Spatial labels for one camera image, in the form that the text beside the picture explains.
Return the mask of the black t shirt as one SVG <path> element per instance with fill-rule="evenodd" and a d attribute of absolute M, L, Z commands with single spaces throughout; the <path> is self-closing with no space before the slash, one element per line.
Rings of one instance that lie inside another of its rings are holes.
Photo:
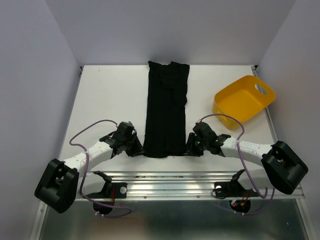
<path fill-rule="evenodd" d="M 144 156 L 165 158 L 186 152 L 186 104 L 190 66 L 148 61 Z"/>

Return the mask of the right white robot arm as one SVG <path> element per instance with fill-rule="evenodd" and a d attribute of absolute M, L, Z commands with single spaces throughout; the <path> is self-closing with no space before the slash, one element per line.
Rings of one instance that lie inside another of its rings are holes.
<path fill-rule="evenodd" d="M 228 134 L 217 135 L 207 123 L 200 122 L 188 136 L 186 154 L 201 157 L 205 151 L 260 167 L 256 170 L 244 167 L 230 181 L 220 182 L 221 191 L 229 197 L 242 195 L 254 188 L 274 188 L 291 195 L 309 171 L 307 165 L 283 141 L 278 140 L 274 144 L 240 141 Z"/>

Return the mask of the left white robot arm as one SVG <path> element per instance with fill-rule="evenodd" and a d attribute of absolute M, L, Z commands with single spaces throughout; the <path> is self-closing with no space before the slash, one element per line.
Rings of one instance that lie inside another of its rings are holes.
<path fill-rule="evenodd" d="M 64 160 L 51 160 L 35 188 L 34 195 L 58 213 L 67 211 L 76 199 L 92 203 L 96 215 L 109 218 L 117 209 L 115 200 L 127 197 L 128 184 L 113 182 L 101 170 L 92 169 L 121 153 L 128 157 L 144 153 L 137 131 L 131 122 L 121 122 L 116 130 L 101 137 L 90 148 L 69 141 L 82 152 Z"/>

